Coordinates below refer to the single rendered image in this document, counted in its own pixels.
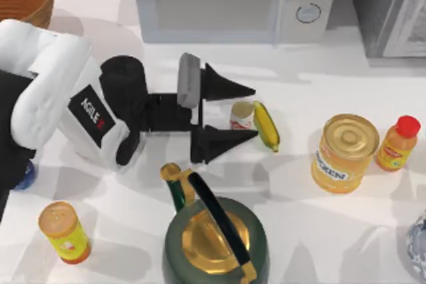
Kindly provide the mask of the pale grey rounded box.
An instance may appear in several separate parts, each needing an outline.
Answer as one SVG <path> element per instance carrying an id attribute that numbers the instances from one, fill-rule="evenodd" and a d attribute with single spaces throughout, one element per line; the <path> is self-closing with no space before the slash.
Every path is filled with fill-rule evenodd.
<path id="1" fill-rule="evenodd" d="M 177 102 L 185 108 L 196 108 L 200 91 L 200 59 L 190 53 L 183 53 L 178 67 Z"/>

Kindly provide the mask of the red and white can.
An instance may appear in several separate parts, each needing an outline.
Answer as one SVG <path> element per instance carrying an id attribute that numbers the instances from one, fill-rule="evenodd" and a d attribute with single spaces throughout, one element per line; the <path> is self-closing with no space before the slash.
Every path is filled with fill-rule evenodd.
<path id="1" fill-rule="evenodd" d="M 234 130 L 254 129 L 254 106 L 251 102 L 238 101 L 232 105 L 230 127 Z"/>

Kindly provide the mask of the yellow corn cob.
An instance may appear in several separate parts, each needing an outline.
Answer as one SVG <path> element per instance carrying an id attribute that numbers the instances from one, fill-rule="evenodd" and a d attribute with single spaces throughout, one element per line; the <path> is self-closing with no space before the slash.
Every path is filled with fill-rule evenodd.
<path id="1" fill-rule="evenodd" d="M 280 135 L 267 108 L 259 101 L 253 101 L 254 124 L 263 143 L 273 152 L 279 151 Z"/>

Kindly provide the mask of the green and gold kettle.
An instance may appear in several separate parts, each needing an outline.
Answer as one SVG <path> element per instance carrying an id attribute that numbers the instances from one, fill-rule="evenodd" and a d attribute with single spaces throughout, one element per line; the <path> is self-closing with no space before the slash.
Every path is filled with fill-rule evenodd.
<path id="1" fill-rule="evenodd" d="M 191 169 L 169 162 L 160 175 L 176 210 L 164 238 L 165 284 L 268 284 L 268 240 L 255 213 L 216 196 Z"/>

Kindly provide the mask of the pale microwave oven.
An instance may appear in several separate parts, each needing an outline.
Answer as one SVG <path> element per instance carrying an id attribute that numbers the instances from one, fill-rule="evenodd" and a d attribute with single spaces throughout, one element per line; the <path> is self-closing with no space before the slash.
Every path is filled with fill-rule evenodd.
<path id="1" fill-rule="evenodd" d="M 282 15 L 280 44 L 316 43 L 327 27 L 333 0 L 286 0 Z M 321 8 L 321 17 L 310 24 L 300 23 L 296 11 L 300 6 L 314 3 Z"/>

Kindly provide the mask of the grey microwave knob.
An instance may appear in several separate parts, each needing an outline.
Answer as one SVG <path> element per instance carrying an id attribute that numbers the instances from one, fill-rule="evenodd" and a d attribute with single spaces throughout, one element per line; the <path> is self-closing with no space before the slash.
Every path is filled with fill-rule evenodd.
<path id="1" fill-rule="evenodd" d="M 309 3 L 300 6 L 296 11 L 296 19 L 303 24 L 310 24 L 317 21 L 321 17 L 321 8 L 314 4 Z"/>

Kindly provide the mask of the large yellow can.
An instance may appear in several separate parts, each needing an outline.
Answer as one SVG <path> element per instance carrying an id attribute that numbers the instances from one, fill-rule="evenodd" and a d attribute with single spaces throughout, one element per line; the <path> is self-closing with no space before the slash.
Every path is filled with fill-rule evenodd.
<path id="1" fill-rule="evenodd" d="M 379 146 L 379 133 L 367 119 L 336 114 L 325 124 L 311 173 L 317 185 L 334 194 L 356 190 Z"/>

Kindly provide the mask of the blue bottle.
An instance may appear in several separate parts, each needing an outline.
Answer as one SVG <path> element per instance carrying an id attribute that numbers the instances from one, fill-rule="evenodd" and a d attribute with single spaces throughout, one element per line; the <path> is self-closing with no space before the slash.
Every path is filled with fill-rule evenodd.
<path id="1" fill-rule="evenodd" d="M 36 167 L 32 161 L 29 161 L 23 179 L 15 186 L 14 190 L 26 190 L 33 184 L 36 176 Z"/>

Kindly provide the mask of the yellow and orange can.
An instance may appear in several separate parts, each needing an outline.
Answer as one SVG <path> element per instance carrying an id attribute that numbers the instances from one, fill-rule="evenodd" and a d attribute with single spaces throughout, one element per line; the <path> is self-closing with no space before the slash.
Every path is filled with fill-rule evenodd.
<path id="1" fill-rule="evenodd" d="M 46 206 L 38 226 L 65 263 L 78 264 L 90 255 L 90 240 L 71 204 L 57 201 Z"/>

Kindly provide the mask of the orange bottle with red cap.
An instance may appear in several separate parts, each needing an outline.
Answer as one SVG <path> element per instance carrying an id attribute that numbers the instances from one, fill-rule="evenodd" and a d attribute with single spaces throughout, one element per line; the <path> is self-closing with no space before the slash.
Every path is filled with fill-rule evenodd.
<path id="1" fill-rule="evenodd" d="M 379 167 L 389 172 L 402 169 L 417 144 L 421 123 L 413 116 L 400 116 L 387 131 L 376 155 Z"/>

